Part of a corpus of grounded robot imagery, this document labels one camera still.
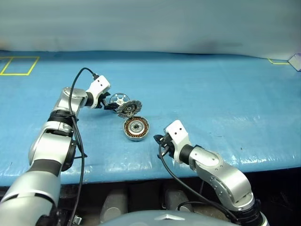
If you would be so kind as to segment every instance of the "dark floor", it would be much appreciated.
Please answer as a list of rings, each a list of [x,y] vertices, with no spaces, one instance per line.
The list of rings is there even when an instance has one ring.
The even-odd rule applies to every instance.
[[[246,176],[251,182],[254,195],[261,200],[261,210],[271,226],[301,225],[301,168],[247,173]],[[201,183],[199,178],[183,180],[195,190],[199,190]],[[162,194],[166,186],[178,185],[172,179],[83,185],[78,207],[78,214],[83,217],[82,225],[99,224],[102,204],[112,189],[127,189],[129,211],[159,210],[164,206]],[[76,186],[63,186],[59,203],[61,209],[72,209],[76,189]],[[189,192],[185,190],[184,192],[189,200],[197,200]],[[203,195],[217,200],[212,188],[206,183]],[[195,206],[195,211],[223,217],[210,207]]]

